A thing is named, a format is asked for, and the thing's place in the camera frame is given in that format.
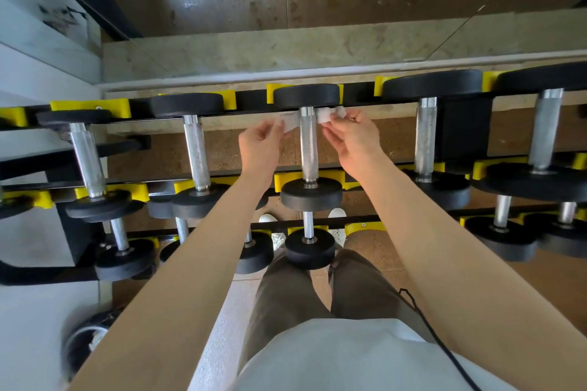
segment white cloth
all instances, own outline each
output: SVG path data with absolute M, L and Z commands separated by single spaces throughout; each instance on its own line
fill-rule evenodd
M 455 354 L 483 391 L 508 383 Z M 442 349 L 397 319 L 310 320 L 275 337 L 231 390 L 470 391 Z
M 341 105 L 336 107 L 319 107 L 314 109 L 316 115 L 316 122 L 322 124 L 324 122 L 330 122 L 330 114 L 336 113 L 341 118 L 346 116 L 345 108 Z M 299 111 L 297 112 L 286 112 L 281 113 L 279 117 L 283 120 L 285 128 L 283 133 L 287 133 L 296 127 L 299 127 Z

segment pants leg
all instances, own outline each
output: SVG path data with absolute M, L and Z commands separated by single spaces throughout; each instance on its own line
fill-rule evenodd
M 397 318 L 427 342 L 434 342 L 412 306 L 373 264 L 355 251 L 338 251 L 328 277 L 332 289 L 331 312 L 335 317 L 351 320 Z
M 273 337 L 313 318 L 334 318 L 318 297 L 310 273 L 276 254 L 260 281 L 246 328 L 238 372 Z

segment dumbbell rack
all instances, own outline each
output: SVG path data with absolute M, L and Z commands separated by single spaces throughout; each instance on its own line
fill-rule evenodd
M 89 222 L 111 220 L 115 244 L 112 244 L 112 241 L 110 244 L 104 244 L 97 252 L 95 262 L 94 275 L 97 272 L 99 277 L 104 279 L 128 278 L 143 271 L 145 266 L 152 264 L 154 260 L 153 242 L 149 239 L 130 239 L 121 225 L 123 216 L 133 213 L 147 203 L 149 210 L 153 210 L 152 216 L 160 217 L 163 214 L 176 218 L 178 230 L 175 233 L 181 235 L 181 242 L 187 233 L 185 220 L 204 217 L 228 188 L 227 184 L 230 182 L 214 183 L 210 177 L 201 128 L 202 116 L 294 109 L 299 110 L 301 118 L 302 172 L 296 179 L 285 183 L 280 192 L 268 191 L 268 195 L 279 193 L 284 205 L 303 212 L 304 219 L 302 223 L 298 223 L 303 224 L 303 228 L 291 232 L 286 240 L 285 246 L 290 261 L 304 269 L 317 269 L 330 263 L 334 256 L 334 240 L 328 232 L 316 228 L 313 212 L 338 206 L 342 198 L 343 184 L 346 183 L 344 174 L 342 178 L 340 173 L 335 176 L 332 173 L 323 176 L 318 170 L 316 121 L 313 109 L 319 106 L 339 105 L 341 100 L 345 106 L 396 104 L 416 100 L 418 109 L 415 167 L 412 171 L 407 171 L 407 174 L 439 206 L 452 211 L 451 214 L 455 216 L 468 218 L 464 221 L 466 228 L 504 259 L 527 260 L 533 255 L 538 243 L 547 250 L 585 257 L 587 253 L 582 249 L 585 230 L 582 221 L 574 219 L 574 212 L 581 206 L 578 206 L 578 203 L 587 200 L 587 172 L 577 170 L 578 167 L 558 167 L 550 164 L 562 91 L 587 88 L 585 75 L 587 62 L 550 65 L 502 74 L 482 73 L 477 70 L 439 71 L 398 78 L 378 78 L 375 83 L 367 85 L 359 83 L 283 86 L 276 90 L 272 89 L 271 96 L 269 90 L 184 93 L 157 96 L 147 100 L 92 101 L 92 105 L 82 103 L 81 107 L 75 108 L 64 108 L 56 102 L 51 106 L 0 109 L 0 118 L 4 118 L 4 127 L 8 124 L 10 129 L 67 126 L 71 131 L 87 192 L 83 195 L 77 189 L 76 197 L 73 198 L 73 186 L 44 187 L 54 201 L 70 200 L 66 209 L 72 217 Z M 470 188 L 463 163 L 473 165 L 473 160 L 486 156 L 491 101 L 495 97 L 535 92 L 540 92 L 541 95 L 537 103 L 529 164 L 505 161 L 499 164 L 481 161 L 475 163 L 485 166 L 483 176 L 473 174 L 473 185 L 500 195 L 495 217 L 490 224 L 479 227 L 479 220 L 469 218 L 469 213 L 458 212 L 458 209 L 468 202 Z M 487 120 L 476 120 L 474 123 L 470 119 L 467 120 L 469 107 L 482 109 L 481 116 L 484 115 Z M 471 127 L 470 134 L 478 136 L 478 139 L 474 144 L 462 149 L 458 155 L 460 158 L 448 161 L 444 165 L 444 170 L 435 170 L 436 165 L 443 159 L 442 154 L 455 153 L 454 149 L 447 146 L 444 130 L 451 127 L 452 123 L 458 122 L 455 127 L 460 127 L 461 133 L 457 138 L 463 134 L 463 124 L 460 121 L 449 123 L 447 120 L 450 115 L 446 113 L 453 108 L 461 110 L 460 117 L 463 123 Z M 441 116 L 437 124 L 439 110 Z M 28 120 L 26 124 L 23 125 L 23 121 L 19 124 L 16 120 L 11 121 L 19 115 Z M 159 183 L 108 183 L 96 164 L 96 146 L 87 125 L 169 118 L 184 120 L 191 179 L 175 182 L 160 180 Z M 435 149 L 438 144 L 441 147 L 440 151 L 438 148 Z M 556 188 L 548 187 L 553 183 Z M 164 185 L 173 186 L 173 191 L 162 188 Z M 19 201 L 27 201 L 27 195 L 19 195 L 16 192 L 30 191 L 33 187 L 7 187 L 9 195 L 4 195 L 4 198 L 15 201 L 13 198 L 16 197 L 20 198 Z M 143 196 L 136 194 L 137 190 L 141 189 Z M 519 241 L 511 241 L 511 235 L 516 232 L 511 232 L 510 228 L 516 227 L 513 225 L 515 223 L 507 220 L 512 214 L 511 210 L 508 213 L 507 200 L 507 197 L 511 196 L 562 203 L 561 213 L 558 218 L 549 217 L 548 220 L 542 220 L 548 225 L 541 224 L 539 228 L 536 227 L 538 224 L 532 215 L 525 216 L 525 225 L 521 227 L 525 235 L 531 235 L 529 238 L 532 241 L 518 244 Z M 259 207 L 262 207 L 263 201 L 266 202 L 267 198 L 264 197 Z M 4 206 L 10 208 L 7 202 L 4 202 Z M 265 238 L 267 233 L 255 232 L 257 228 L 258 224 L 253 224 L 244 237 L 240 272 L 262 269 L 271 261 L 272 251 L 269 251 L 269 240 Z M 179 247 L 180 242 L 169 246 L 165 260 Z

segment black cable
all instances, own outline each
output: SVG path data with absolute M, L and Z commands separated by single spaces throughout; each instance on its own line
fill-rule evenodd
M 465 381 L 469 384 L 469 386 L 471 387 L 471 389 L 474 389 L 475 391 L 481 391 L 481 388 L 475 383 L 475 381 L 473 379 L 471 379 L 471 376 L 465 371 L 465 369 L 459 363 L 459 361 L 456 359 L 456 357 L 446 347 L 446 345 L 443 343 L 443 341 L 440 339 L 440 337 L 438 337 L 436 335 L 436 332 L 434 331 L 434 329 L 432 329 L 432 326 L 430 326 L 430 323 L 428 322 L 428 320 L 426 320 L 426 317 L 424 316 L 424 314 L 422 313 L 422 311 L 420 310 L 420 308 L 418 307 L 418 305 L 415 304 L 415 299 L 414 299 L 414 297 L 412 297 L 412 294 L 410 294 L 410 291 L 408 291 L 407 289 L 402 288 L 399 291 L 400 295 L 401 295 L 402 292 L 407 293 L 408 297 L 410 297 L 410 299 L 412 300 L 412 305 L 414 306 L 414 310 L 422 318 L 422 321 L 424 322 L 424 324 L 426 325 L 426 327 L 430 331 L 430 334 L 432 334 L 432 337 L 434 338 L 434 340 L 436 341 L 436 343 L 438 343 L 438 346 L 440 346 L 440 348 L 444 351 L 444 353 L 449 357 L 449 359 L 452 362 L 452 364 L 455 366 L 455 368 L 457 368 L 457 370 L 459 371 L 459 373 L 461 373 L 461 376 L 463 376 L 463 379 L 465 379 Z

